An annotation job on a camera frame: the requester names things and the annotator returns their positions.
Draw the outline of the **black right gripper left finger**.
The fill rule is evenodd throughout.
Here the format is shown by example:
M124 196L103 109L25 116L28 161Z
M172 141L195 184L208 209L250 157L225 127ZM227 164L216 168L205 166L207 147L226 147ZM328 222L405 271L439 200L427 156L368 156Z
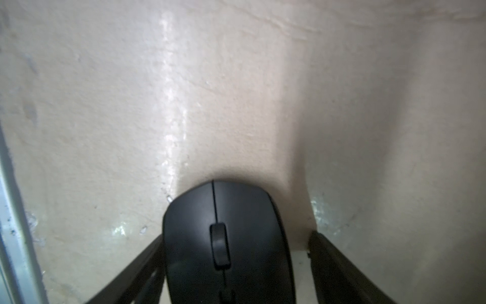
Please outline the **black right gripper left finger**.
M159 303L164 282L165 252L159 235L88 304Z

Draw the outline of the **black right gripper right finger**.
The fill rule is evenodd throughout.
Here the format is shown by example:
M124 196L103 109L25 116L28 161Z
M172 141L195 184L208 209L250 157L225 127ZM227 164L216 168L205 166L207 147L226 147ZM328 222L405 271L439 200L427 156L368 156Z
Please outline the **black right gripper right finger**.
M318 303L394 303L323 234L313 231L308 249Z

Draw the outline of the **black mouse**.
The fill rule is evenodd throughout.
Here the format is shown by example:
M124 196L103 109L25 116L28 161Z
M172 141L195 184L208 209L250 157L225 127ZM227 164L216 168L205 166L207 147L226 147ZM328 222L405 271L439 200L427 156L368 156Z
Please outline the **black mouse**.
M262 188L195 187L168 206L163 245L172 303L295 303L286 234Z

